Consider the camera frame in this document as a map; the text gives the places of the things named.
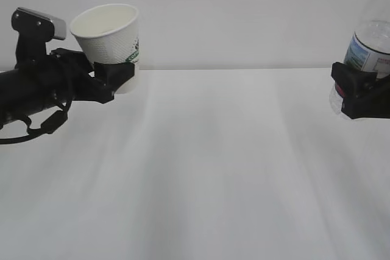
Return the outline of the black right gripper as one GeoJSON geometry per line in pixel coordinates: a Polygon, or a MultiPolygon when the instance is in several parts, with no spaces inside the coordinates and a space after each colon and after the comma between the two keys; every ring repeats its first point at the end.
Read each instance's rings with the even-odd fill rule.
{"type": "Polygon", "coordinates": [[[351,119],[389,119],[389,79],[377,80],[376,72],[360,71],[335,62],[331,67],[341,111],[351,119]]]}

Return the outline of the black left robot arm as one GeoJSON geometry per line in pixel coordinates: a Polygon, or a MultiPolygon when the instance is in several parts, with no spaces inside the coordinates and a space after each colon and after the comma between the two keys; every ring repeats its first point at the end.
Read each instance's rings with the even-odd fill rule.
{"type": "Polygon", "coordinates": [[[38,63],[24,61],[1,73],[1,125],[67,101],[106,104],[136,73],[132,62],[91,64],[81,51],[58,48],[38,63]]]}

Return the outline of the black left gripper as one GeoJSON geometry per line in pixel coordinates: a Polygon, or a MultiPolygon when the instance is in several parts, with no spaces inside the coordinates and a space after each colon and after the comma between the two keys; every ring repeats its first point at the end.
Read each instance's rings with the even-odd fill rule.
{"type": "Polygon", "coordinates": [[[129,93],[135,88],[132,62],[92,65],[82,51],[57,48],[45,57],[45,67],[49,71],[45,77],[45,101],[49,104],[106,104],[115,93],[129,93]]]}

